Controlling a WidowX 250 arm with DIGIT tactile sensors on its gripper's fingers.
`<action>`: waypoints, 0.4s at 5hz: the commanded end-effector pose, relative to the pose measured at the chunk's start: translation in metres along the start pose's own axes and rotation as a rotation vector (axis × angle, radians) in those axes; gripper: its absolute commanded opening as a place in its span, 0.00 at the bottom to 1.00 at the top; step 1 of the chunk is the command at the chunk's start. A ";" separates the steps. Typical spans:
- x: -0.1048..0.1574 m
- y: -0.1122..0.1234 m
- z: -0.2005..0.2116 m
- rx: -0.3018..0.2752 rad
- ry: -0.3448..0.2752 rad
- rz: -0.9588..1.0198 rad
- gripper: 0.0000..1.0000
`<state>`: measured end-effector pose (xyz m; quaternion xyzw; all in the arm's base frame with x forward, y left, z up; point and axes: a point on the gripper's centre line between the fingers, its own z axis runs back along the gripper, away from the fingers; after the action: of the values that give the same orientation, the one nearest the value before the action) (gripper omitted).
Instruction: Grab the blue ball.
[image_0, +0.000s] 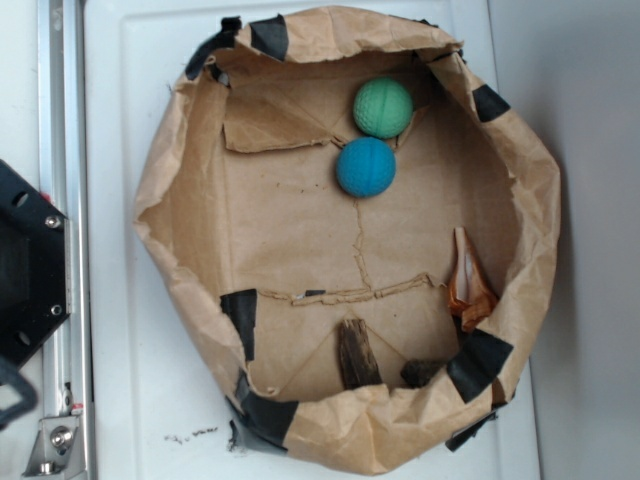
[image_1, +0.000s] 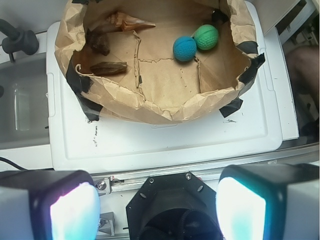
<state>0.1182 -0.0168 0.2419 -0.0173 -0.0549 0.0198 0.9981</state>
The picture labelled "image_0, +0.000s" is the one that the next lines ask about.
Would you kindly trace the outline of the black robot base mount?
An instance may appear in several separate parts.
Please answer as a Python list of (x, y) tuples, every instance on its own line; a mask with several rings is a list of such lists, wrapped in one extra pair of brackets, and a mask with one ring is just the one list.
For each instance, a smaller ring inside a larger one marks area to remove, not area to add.
[(1, 163), (1, 356), (25, 365), (68, 318), (66, 216)]

